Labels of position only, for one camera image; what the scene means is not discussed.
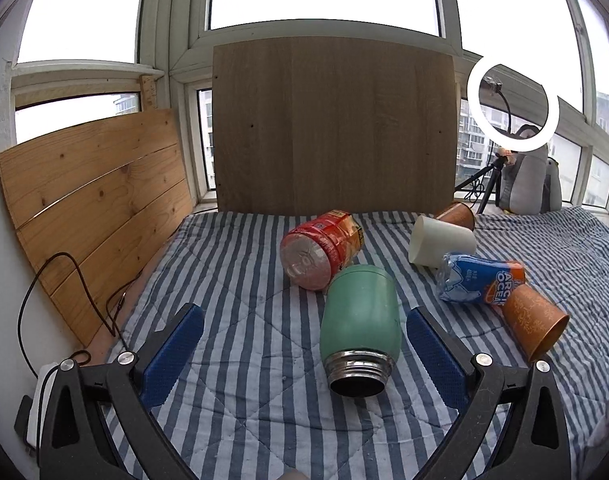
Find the copper orange cup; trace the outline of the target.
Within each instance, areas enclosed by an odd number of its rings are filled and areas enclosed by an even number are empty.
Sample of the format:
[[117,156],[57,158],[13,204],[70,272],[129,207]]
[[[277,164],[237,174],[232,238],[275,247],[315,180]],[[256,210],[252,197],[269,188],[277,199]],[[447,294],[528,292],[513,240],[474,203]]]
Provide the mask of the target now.
[[503,318],[528,363],[559,341],[570,316],[527,284],[517,286],[502,308]]
[[453,202],[436,214],[435,219],[454,224],[454,226],[461,226],[469,231],[475,230],[476,216],[471,207],[461,202]]

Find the far copper orange cup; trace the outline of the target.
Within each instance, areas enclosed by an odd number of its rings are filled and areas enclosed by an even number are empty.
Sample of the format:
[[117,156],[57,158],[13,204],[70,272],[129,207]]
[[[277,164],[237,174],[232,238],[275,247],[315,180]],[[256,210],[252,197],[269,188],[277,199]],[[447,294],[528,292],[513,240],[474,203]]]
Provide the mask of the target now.
[[461,202],[453,202],[436,214],[435,219],[454,224],[454,226],[461,226],[469,231],[475,230],[476,216],[471,207]]

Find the black tripod stand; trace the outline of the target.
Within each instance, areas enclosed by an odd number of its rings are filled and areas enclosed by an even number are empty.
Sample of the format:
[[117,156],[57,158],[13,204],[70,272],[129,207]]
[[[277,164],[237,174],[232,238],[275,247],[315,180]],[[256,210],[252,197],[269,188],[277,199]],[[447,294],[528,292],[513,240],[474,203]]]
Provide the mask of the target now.
[[491,196],[495,196],[496,204],[499,203],[502,171],[508,162],[509,158],[506,155],[495,154],[493,162],[459,183],[454,188],[454,192],[464,193],[465,198],[471,198],[473,204],[477,206],[477,214],[482,214]]

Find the near copper orange cup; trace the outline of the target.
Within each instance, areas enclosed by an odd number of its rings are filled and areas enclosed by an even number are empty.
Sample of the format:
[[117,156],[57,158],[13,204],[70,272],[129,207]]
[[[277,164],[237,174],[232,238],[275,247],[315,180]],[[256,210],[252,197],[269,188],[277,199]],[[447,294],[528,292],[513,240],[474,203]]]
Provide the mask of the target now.
[[528,363],[559,341],[570,316],[527,284],[517,286],[502,308],[503,318]]

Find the blue white striped quilt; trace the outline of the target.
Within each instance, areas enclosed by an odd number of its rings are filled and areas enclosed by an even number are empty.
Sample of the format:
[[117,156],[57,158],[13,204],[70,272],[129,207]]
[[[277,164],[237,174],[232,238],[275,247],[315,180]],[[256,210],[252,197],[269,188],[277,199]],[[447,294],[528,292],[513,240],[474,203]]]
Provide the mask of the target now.
[[[383,393],[329,391],[320,354],[325,298],[288,280],[278,246],[295,217],[192,214],[155,267],[124,328],[137,348],[183,304],[205,330],[155,416],[203,479],[410,479],[457,418],[402,344]],[[609,398],[609,229],[591,212],[477,221],[483,258],[516,260],[570,317],[549,354],[579,469]]]

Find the green insulated steel cup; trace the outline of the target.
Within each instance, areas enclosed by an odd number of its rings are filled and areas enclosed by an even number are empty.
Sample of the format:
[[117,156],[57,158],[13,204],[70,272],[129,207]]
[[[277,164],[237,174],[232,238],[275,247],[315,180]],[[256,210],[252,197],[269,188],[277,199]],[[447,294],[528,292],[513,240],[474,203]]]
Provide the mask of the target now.
[[384,392],[401,338],[396,284],[385,270],[356,264],[335,276],[320,330],[321,361],[333,393],[364,399]]

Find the light pine wooden panel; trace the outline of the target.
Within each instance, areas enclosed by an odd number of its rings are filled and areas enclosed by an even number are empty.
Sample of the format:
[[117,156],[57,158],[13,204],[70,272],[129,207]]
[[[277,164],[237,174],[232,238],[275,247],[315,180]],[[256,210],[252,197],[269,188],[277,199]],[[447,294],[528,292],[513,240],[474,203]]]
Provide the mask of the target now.
[[40,283],[81,344],[110,294],[192,211],[172,110],[65,128],[0,153],[10,220]]

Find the white power strip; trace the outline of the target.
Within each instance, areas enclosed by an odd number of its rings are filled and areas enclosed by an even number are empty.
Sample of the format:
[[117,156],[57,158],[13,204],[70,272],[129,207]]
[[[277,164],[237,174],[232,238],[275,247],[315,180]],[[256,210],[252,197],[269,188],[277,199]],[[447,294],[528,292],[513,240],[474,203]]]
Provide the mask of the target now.
[[53,362],[40,368],[34,393],[32,396],[25,394],[22,397],[16,414],[14,422],[16,435],[32,451],[39,443],[38,422],[41,424],[44,422],[50,390],[54,385],[55,372],[50,372],[53,368],[58,370],[59,364]]

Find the grey penguin plush toy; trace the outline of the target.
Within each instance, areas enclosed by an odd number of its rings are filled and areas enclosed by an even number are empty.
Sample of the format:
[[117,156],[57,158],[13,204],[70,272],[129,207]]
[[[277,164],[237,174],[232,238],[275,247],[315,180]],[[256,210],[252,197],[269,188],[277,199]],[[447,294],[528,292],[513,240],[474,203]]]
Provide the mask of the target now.
[[562,209],[559,164],[547,144],[519,153],[501,148],[499,154],[507,158],[497,195],[501,209],[522,216]]

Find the white plastic cup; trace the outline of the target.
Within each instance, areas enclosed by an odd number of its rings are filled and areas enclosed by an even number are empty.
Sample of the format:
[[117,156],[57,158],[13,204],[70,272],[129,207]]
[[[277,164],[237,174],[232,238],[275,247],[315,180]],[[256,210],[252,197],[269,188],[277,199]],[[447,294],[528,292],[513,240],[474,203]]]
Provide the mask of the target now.
[[449,252],[474,255],[477,240],[474,232],[448,222],[420,216],[411,233],[409,261],[416,266],[438,268]]

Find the dark brown wooden board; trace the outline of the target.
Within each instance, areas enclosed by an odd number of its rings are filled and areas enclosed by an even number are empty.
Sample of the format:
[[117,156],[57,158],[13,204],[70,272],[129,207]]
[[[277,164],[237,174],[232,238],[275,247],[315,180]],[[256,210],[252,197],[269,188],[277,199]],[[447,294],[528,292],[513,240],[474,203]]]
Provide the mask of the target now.
[[355,38],[235,42],[213,51],[212,90],[224,211],[433,214],[453,200],[450,55]]

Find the red plastic snack jar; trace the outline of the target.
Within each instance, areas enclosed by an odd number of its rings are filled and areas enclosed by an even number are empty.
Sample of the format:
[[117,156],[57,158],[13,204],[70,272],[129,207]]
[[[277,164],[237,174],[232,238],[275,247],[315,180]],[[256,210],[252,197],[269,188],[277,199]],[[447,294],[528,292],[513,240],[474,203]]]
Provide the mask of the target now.
[[350,266],[363,245],[359,223],[335,209],[290,230],[280,242],[280,262],[293,283],[317,292]]

